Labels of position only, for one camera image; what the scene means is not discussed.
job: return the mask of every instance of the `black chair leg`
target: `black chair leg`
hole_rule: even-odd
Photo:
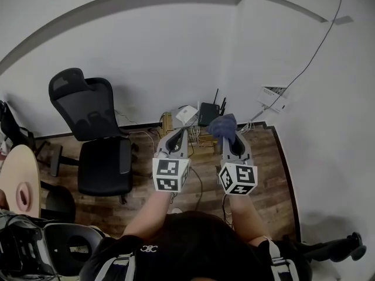
[[[69,166],[79,166],[80,161],[74,158],[60,156],[60,163]]]
[[[122,194],[122,195],[119,196],[119,197],[120,197],[120,203],[121,203],[122,205],[125,205],[125,204],[127,203],[127,199],[126,199],[125,195]]]
[[[42,161],[40,159],[36,159],[36,161],[39,162],[39,163],[42,163],[45,166],[50,166],[50,164],[48,162],[44,162],[44,161]]]
[[[39,146],[39,148],[37,148],[36,149],[36,151],[35,151],[35,158],[38,158],[38,156],[39,156],[39,153],[40,153],[40,151],[42,151],[42,149],[43,149],[43,147],[45,146],[45,144],[47,144],[48,146],[50,145],[50,143],[49,142],[47,142],[46,140]]]
[[[54,185],[51,185],[44,181],[40,181],[40,187],[48,191],[53,191],[56,188]]]
[[[138,152],[139,151],[139,146],[136,143],[131,144],[131,149]]]

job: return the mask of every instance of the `round table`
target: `round table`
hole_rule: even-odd
[[[27,211],[21,211],[16,203],[16,190],[21,182],[27,182],[30,190],[31,205]],[[11,211],[40,217],[39,167],[29,147],[19,145],[9,152],[0,173],[0,189],[4,191]]]

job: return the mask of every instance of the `backpack strap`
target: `backpack strap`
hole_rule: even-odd
[[[293,281],[298,281],[299,277],[294,262],[290,259],[284,259],[280,254],[279,247],[269,238],[265,238],[268,240],[270,246],[271,269],[274,280],[283,281],[290,280],[291,278]]]
[[[127,274],[124,281],[133,281],[135,273],[135,256],[133,253],[122,254],[118,257],[113,257],[105,262],[101,267],[95,281],[103,281],[111,267],[115,265],[127,266]]]

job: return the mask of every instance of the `wooden floor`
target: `wooden floor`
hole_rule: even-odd
[[[151,134],[157,145],[157,136]],[[251,193],[256,209],[267,223],[274,239],[283,235],[295,237],[294,216],[291,196],[289,194],[284,168],[272,130],[256,126],[255,130],[246,134],[253,153],[254,165],[258,166],[258,187]],[[91,197],[82,195],[77,189],[77,167],[60,166],[58,177],[49,175],[49,169],[40,165],[41,179],[54,185],[67,187],[72,193],[77,206],[76,223],[96,225],[104,232],[118,238],[125,226],[145,203],[147,197],[154,191],[152,174],[153,146],[151,139],[144,133],[132,133],[131,140],[139,145],[136,153],[138,160],[133,163],[133,170],[142,176],[134,176],[132,192],[127,196],[127,204],[121,205],[118,197]],[[78,159],[81,142],[74,137],[50,139],[51,144],[63,146],[63,155]],[[48,158],[49,148],[44,148],[41,158]],[[223,218],[221,201],[222,186],[217,184],[217,166],[220,165],[220,155],[213,148],[195,147],[191,156],[192,167],[203,182],[203,197],[199,210]],[[194,172],[190,172],[183,188],[183,193],[177,195],[170,210],[178,207],[183,211],[194,210],[200,196],[200,182]],[[42,198],[45,202],[46,192]]]

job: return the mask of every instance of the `black office chair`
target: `black office chair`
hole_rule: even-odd
[[[124,203],[133,185],[132,145],[117,125],[111,84],[103,78],[85,79],[79,68],[68,68],[51,79],[49,97],[76,139],[88,141],[77,162],[79,192],[121,196]],[[54,163],[58,170],[58,161]]]
[[[297,249],[309,262],[311,260],[341,262],[349,256],[354,261],[358,261],[367,251],[367,247],[363,245],[362,237],[358,232],[354,232],[346,238],[316,245],[297,242],[289,239],[287,236],[283,237],[283,242]]]
[[[4,135],[12,141],[12,149],[18,145],[26,145],[34,151],[38,162],[49,165],[38,159],[40,151],[45,144],[49,145],[49,142],[44,141],[38,148],[36,148],[34,134],[17,124],[7,103],[3,101],[0,101],[0,128]]]

